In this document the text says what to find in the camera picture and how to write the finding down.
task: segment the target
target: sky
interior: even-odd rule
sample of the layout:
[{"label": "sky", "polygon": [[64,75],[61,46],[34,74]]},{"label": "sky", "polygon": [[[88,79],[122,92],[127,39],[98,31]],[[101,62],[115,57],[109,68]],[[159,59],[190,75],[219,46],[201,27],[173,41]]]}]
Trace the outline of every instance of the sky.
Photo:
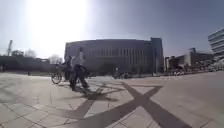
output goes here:
[{"label": "sky", "polygon": [[32,49],[64,55],[65,43],[160,37],[164,56],[211,52],[207,36],[224,28],[224,0],[0,0],[0,53]]}]

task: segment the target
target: building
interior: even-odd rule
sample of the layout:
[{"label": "building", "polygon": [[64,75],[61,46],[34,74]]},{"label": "building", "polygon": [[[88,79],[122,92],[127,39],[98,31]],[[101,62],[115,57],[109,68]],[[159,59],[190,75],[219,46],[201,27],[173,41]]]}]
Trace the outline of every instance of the building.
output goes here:
[{"label": "building", "polygon": [[83,48],[84,66],[94,71],[159,72],[163,68],[160,38],[151,40],[104,39],[66,43],[65,56],[77,56]]},{"label": "building", "polygon": [[214,56],[224,57],[224,29],[214,32],[208,36]]},{"label": "building", "polygon": [[175,69],[184,66],[195,67],[199,63],[210,63],[213,60],[213,53],[196,51],[195,48],[189,49],[187,54],[177,57],[166,57],[165,58],[165,70]]}]

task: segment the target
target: sunlight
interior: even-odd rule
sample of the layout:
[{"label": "sunlight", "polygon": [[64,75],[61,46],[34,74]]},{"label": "sunlight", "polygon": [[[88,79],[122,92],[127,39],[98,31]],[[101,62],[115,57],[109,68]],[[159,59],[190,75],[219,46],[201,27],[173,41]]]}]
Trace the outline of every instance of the sunlight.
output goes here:
[{"label": "sunlight", "polygon": [[86,0],[29,0],[28,24],[38,56],[64,53],[65,42],[80,40],[85,32]]}]

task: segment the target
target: pavement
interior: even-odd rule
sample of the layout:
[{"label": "pavement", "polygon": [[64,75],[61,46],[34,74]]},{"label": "pavement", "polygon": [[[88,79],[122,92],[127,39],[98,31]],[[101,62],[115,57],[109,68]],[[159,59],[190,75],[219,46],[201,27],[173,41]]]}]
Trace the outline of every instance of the pavement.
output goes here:
[{"label": "pavement", "polygon": [[84,95],[49,77],[3,73],[0,128],[224,128],[223,76],[94,77]]}]

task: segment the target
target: wheel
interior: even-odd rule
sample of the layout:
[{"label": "wheel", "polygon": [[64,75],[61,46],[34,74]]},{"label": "wheel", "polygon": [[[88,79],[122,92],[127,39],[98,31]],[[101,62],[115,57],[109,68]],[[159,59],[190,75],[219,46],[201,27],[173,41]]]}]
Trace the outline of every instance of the wheel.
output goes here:
[{"label": "wheel", "polygon": [[54,84],[59,84],[62,80],[62,75],[60,73],[54,73],[52,76],[51,76],[51,81],[54,83]]}]

